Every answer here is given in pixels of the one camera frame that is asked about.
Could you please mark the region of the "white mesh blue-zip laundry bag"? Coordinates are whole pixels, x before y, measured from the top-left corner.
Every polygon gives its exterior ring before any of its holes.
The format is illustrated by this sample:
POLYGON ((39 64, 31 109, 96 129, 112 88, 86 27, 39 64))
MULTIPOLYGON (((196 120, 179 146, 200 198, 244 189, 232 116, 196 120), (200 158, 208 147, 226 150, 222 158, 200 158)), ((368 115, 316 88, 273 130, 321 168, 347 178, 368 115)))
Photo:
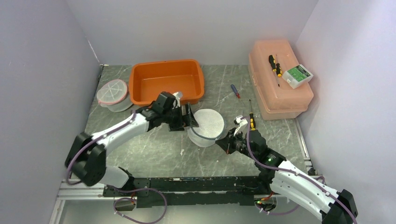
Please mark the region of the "white mesh blue-zip laundry bag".
POLYGON ((193 114, 198 127, 187 130, 189 139, 198 147, 210 147, 223 135, 226 121, 213 109, 200 109, 193 114))

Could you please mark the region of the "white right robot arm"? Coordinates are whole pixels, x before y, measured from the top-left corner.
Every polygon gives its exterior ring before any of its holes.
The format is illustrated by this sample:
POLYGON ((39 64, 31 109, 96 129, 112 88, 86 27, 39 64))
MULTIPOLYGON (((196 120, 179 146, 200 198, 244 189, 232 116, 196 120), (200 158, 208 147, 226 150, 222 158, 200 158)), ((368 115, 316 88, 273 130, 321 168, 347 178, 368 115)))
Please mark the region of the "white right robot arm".
POLYGON ((259 131, 234 134, 215 143, 227 154, 239 152, 255 162, 260 173, 257 187, 260 192, 274 192, 287 197, 316 216, 323 224, 355 224, 358 211, 353 195, 338 191, 298 169, 283 155, 267 146, 259 131))

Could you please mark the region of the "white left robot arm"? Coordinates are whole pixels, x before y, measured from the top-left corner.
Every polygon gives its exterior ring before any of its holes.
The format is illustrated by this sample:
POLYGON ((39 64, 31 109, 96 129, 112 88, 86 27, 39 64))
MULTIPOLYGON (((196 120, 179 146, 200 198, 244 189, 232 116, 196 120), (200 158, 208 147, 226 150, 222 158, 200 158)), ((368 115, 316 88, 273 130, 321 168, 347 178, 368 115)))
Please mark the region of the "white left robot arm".
POLYGON ((94 134, 77 135, 65 160, 66 177, 74 174, 86 186, 102 183, 122 196, 130 195, 135 189, 133 175, 124 168, 108 166, 107 156, 130 139, 162 124, 168 124, 170 131, 198 127, 190 103, 181 104, 181 96, 181 92, 163 91, 155 101, 132 111, 114 126, 94 134))

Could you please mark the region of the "white mesh pink-zip laundry bag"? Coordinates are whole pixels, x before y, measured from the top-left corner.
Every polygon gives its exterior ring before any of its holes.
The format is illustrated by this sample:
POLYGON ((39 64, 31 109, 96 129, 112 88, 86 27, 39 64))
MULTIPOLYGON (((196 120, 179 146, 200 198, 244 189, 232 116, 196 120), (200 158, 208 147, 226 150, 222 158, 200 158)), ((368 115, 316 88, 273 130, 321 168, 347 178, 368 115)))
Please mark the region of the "white mesh pink-zip laundry bag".
POLYGON ((96 98, 100 106, 111 112, 122 112, 133 105, 130 100, 128 85, 120 79, 111 80, 104 84, 98 90, 96 98))

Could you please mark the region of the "black yellow screwdriver on table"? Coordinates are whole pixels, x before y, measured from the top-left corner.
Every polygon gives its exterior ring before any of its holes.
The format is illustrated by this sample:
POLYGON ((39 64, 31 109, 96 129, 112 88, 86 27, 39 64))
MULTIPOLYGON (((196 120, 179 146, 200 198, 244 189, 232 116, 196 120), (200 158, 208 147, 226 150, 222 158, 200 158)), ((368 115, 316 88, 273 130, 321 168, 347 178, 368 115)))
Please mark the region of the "black yellow screwdriver on table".
POLYGON ((254 113, 253 113, 252 100, 251 99, 249 99, 249 108, 250 108, 250 113, 249 113, 250 130, 254 131, 254 130, 256 130, 256 123, 255 123, 255 117, 254 117, 254 113))

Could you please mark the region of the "blue red screwdriver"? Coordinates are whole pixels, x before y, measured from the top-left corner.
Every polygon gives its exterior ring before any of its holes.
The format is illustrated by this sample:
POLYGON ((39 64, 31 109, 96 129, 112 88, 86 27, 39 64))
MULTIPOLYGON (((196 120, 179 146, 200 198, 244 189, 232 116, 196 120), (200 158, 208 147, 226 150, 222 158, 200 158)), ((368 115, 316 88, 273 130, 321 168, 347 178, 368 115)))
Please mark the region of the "blue red screwdriver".
POLYGON ((236 96, 238 99, 240 99, 240 94, 239 94, 238 90, 236 89, 235 85, 234 85, 234 84, 231 84, 230 87, 231 87, 233 93, 235 94, 235 96, 236 96))

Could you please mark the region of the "orange plastic tub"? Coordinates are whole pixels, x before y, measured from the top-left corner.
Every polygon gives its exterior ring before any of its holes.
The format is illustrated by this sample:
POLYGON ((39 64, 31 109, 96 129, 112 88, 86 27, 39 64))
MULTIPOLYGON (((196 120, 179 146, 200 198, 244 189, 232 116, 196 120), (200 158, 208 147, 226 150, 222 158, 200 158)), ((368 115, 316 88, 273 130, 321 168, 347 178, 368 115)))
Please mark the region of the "orange plastic tub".
POLYGON ((205 78, 195 59, 138 63, 132 67, 128 90, 134 105, 149 105, 163 91, 181 92, 182 104, 196 104, 205 93, 205 78))

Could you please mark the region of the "translucent pink storage box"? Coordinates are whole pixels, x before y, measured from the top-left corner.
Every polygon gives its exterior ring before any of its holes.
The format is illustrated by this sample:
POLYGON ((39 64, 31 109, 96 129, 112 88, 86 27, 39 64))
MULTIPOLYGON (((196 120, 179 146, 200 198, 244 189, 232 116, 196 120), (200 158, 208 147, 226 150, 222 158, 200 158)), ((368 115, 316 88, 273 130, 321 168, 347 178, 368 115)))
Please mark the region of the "translucent pink storage box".
POLYGON ((264 120, 294 119, 308 110, 314 94, 308 83, 293 89, 283 77, 275 74, 269 56, 280 64, 282 72, 299 65, 285 39, 254 43, 248 55, 248 70, 261 115, 264 120))

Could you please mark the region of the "thin black yellow screwdriver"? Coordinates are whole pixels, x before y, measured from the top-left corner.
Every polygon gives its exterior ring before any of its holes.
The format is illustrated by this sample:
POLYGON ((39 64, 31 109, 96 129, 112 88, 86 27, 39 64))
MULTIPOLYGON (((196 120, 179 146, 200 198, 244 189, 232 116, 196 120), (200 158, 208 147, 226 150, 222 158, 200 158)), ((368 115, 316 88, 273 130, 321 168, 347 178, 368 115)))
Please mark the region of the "thin black yellow screwdriver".
POLYGON ((281 69, 280 63, 278 61, 277 55, 275 57, 275 60, 276 60, 276 76, 277 76, 276 80, 277 80, 278 87, 280 87, 279 78, 282 76, 282 69, 281 69))

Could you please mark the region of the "white green small box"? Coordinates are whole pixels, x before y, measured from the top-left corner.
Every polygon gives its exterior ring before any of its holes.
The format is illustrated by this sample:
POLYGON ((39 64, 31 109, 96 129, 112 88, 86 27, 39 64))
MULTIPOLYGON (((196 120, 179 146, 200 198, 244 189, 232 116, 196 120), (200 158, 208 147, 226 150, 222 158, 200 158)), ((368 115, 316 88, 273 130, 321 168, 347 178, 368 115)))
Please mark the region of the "white green small box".
POLYGON ((299 64, 282 75, 282 79, 286 81, 292 89, 308 83, 313 78, 313 74, 308 71, 302 64, 299 64))

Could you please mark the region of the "large black yellow screwdriver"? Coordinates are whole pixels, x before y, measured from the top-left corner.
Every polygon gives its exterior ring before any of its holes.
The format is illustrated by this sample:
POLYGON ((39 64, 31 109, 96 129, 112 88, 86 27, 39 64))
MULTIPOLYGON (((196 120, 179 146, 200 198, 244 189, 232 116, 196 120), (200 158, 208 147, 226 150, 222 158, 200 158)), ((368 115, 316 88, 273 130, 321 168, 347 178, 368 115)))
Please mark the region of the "large black yellow screwdriver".
POLYGON ((268 60, 273 72, 276 72, 276 61, 273 55, 268 56, 268 60))

